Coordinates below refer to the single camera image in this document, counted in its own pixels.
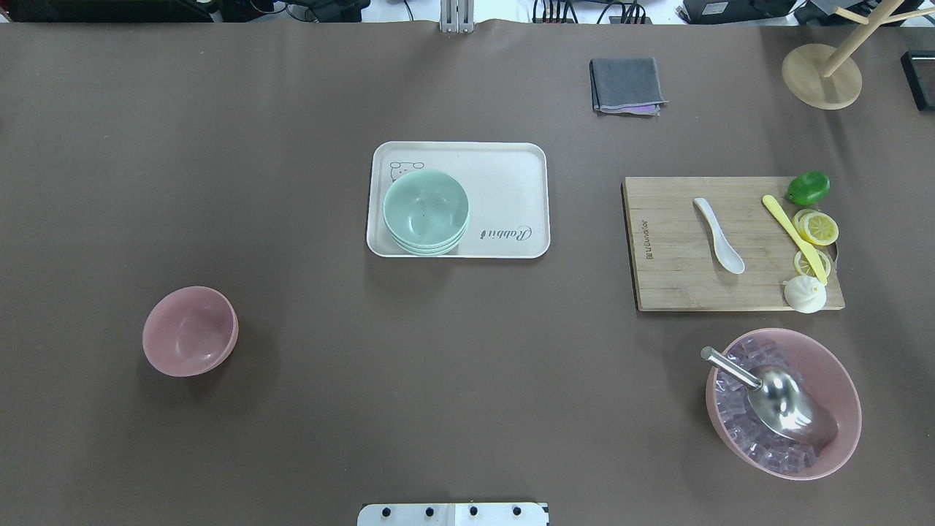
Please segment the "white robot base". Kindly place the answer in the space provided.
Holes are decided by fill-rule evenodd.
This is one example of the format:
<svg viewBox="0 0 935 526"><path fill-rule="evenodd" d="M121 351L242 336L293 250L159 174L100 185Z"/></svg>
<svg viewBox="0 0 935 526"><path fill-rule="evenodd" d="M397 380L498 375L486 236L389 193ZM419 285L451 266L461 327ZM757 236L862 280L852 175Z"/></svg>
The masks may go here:
<svg viewBox="0 0 935 526"><path fill-rule="evenodd" d="M546 503L374 503L357 525L549 525Z"/></svg>

